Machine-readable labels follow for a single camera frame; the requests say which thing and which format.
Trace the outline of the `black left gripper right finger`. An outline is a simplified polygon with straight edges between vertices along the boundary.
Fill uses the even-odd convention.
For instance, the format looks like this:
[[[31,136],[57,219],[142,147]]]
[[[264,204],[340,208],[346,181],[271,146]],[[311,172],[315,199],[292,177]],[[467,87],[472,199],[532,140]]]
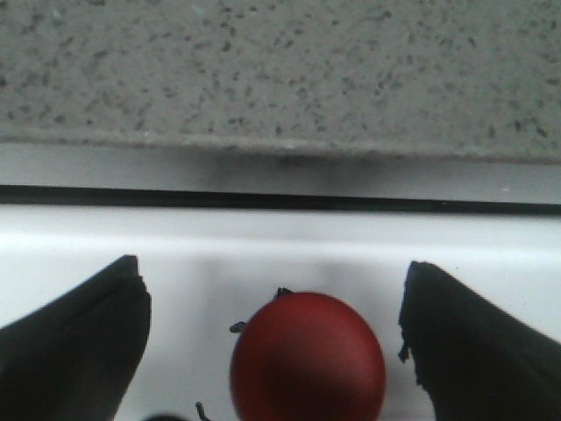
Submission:
[[[437,420],[558,420],[560,345],[428,262],[410,263],[401,361]]]

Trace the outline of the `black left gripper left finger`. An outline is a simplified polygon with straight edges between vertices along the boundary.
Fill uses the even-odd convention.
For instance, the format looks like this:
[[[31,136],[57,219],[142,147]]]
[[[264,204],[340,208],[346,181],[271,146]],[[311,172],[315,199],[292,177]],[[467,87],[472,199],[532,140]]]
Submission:
[[[152,300],[124,255],[1,330],[3,420],[112,420],[140,363]]]

